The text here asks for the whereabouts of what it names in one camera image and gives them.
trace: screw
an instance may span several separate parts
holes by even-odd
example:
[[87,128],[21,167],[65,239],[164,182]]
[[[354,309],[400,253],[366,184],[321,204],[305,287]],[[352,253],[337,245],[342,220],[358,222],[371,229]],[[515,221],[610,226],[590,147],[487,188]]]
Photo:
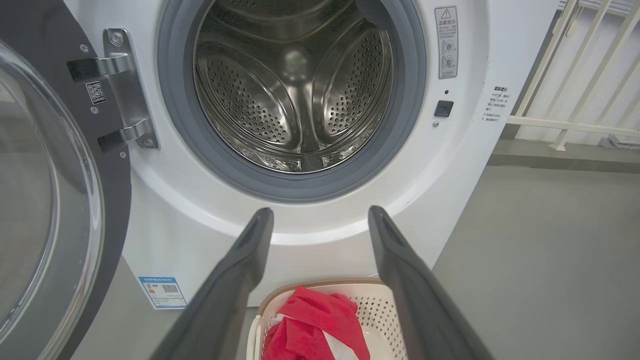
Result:
[[122,46],[122,44],[124,43],[124,37],[122,36],[122,33],[119,31],[112,32],[111,36],[109,37],[109,40],[115,46]]

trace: front-loading washing machine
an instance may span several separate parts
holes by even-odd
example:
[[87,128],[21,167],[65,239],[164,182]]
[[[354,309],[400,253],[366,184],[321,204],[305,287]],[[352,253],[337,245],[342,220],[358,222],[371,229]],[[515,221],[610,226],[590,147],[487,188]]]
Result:
[[376,275],[371,205],[433,266],[557,1],[2,6],[3,232],[19,241],[3,243],[0,357],[37,358],[73,353],[120,254],[152,306],[184,307],[259,208],[275,227],[251,306]]

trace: stainless steel drum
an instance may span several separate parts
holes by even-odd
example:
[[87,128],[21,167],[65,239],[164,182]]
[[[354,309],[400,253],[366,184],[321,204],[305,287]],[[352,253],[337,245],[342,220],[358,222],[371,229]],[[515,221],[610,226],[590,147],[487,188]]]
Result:
[[380,125],[390,46],[353,1],[218,1],[195,49],[198,95],[213,128],[246,159],[320,171],[354,155]]

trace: white plastic basket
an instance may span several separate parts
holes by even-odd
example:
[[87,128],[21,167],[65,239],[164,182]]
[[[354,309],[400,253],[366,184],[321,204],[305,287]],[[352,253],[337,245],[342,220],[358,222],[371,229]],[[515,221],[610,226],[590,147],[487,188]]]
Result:
[[400,320],[391,289],[378,279],[351,278],[306,282],[280,288],[262,302],[249,329],[246,360],[261,360],[263,342],[278,310],[298,286],[331,295],[340,293],[358,304],[358,320],[371,360],[406,360]]

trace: door hinge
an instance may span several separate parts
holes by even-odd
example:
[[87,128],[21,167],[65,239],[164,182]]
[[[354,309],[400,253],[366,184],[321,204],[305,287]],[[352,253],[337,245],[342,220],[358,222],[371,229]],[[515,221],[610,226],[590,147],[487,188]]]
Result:
[[67,62],[72,78],[84,81],[106,76],[124,123],[120,130],[122,140],[134,140],[143,149],[160,148],[129,32],[126,29],[105,29],[102,41],[104,58]]

